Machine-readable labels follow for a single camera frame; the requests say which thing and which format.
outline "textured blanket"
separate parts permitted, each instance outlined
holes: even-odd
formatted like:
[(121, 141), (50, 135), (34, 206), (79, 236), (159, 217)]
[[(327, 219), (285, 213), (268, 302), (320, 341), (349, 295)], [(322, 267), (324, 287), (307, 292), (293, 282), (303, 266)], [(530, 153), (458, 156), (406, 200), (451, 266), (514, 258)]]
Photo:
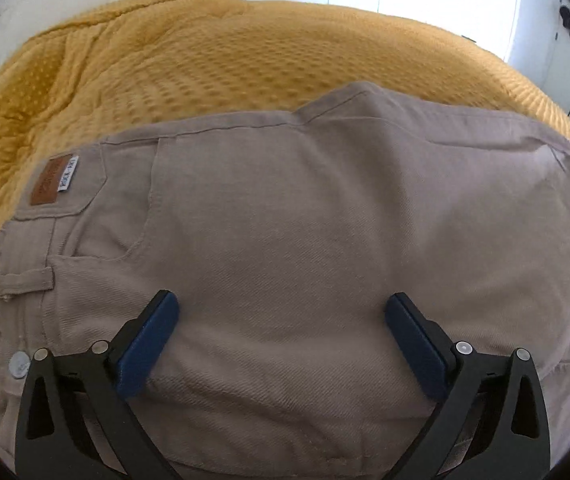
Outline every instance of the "textured blanket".
[(0, 227), (37, 161), (136, 124), (294, 110), (357, 80), (511, 110), (570, 139), (570, 119), (471, 41), (345, 7), (123, 0), (29, 40), (0, 70)]

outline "blue gripper pad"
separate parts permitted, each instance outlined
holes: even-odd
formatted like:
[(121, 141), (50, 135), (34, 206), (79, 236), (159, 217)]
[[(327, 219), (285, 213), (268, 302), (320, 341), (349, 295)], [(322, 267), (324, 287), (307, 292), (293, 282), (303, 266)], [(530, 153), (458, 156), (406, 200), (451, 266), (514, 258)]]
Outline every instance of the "blue gripper pad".
[(116, 392), (121, 399), (134, 397), (163, 351), (178, 322), (179, 304), (171, 292), (147, 318), (123, 356), (116, 362)]
[(446, 399), (448, 394), (446, 364), (421, 326), (395, 296), (387, 300), (385, 323), (412, 368), (425, 396), (433, 400)]

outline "brown leather patch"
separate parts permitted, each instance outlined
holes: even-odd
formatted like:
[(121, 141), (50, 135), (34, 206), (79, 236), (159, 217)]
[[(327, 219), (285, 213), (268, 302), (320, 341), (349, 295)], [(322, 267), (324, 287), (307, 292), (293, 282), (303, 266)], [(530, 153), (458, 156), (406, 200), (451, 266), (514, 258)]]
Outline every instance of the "brown leather patch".
[(60, 177), (70, 158), (71, 155), (62, 155), (47, 162), (31, 192), (30, 205), (53, 204), (56, 201)]

